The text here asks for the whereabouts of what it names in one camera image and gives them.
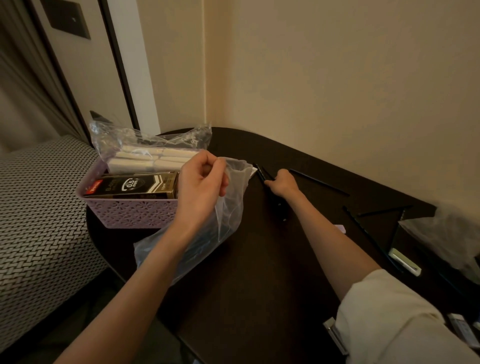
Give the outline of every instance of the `white sleeve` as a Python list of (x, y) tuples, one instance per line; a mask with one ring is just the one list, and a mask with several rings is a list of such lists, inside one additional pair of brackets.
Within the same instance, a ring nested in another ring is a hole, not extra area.
[[(349, 362), (352, 364), (415, 363), (413, 359), (417, 355), (414, 351), (420, 350), (420, 359), (428, 357), (432, 348), (456, 355), (460, 350), (478, 363), (476, 354), (443, 324), (441, 313), (433, 305), (385, 270), (379, 269), (350, 288), (338, 309), (335, 326), (349, 351)], [(437, 330), (439, 336), (422, 332), (423, 327)], [(414, 329), (420, 332), (413, 335)], [(401, 335), (403, 331), (410, 334)], [(413, 338), (418, 336), (428, 339), (420, 340), (420, 343), (415, 339), (416, 342), (413, 342)], [(396, 351), (408, 360), (398, 361)]]

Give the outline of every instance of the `left hand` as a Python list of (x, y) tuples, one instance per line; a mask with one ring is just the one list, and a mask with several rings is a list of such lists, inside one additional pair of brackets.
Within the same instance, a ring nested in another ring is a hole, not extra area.
[(229, 183), (227, 163), (202, 150), (185, 163), (180, 171), (178, 206), (174, 222), (184, 228), (200, 229), (215, 207), (217, 198), (225, 196)]

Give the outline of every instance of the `beige wall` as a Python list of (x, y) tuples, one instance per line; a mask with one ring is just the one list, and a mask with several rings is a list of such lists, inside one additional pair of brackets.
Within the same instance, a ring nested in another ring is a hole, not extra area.
[(32, 0), (78, 107), (88, 123), (90, 110), (132, 127), (115, 61), (97, 0), (75, 0), (91, 39), (53, 29), (40, 0)]
[(162, 132), (205, 121), (202, 0), (137, 0)]
[(480, 217), (480, 2), (205, 0), (207, 119)]

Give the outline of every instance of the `black and white fabric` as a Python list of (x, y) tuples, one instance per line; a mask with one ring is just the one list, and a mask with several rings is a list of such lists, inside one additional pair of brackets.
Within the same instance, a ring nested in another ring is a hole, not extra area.
[(95, 159), (70, 135), (0, 157), (0, 352), (107, 267), (74, 193)]

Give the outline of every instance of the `floor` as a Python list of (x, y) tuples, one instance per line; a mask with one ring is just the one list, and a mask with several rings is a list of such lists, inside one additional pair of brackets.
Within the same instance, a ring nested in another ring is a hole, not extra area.
[[(65, 305), (0, 354), (3, 364), (49, 364), (82, 332), (122, 287), (106, 270)], [(155, 319), (133, 363), (191, 364), (193, 356)]]

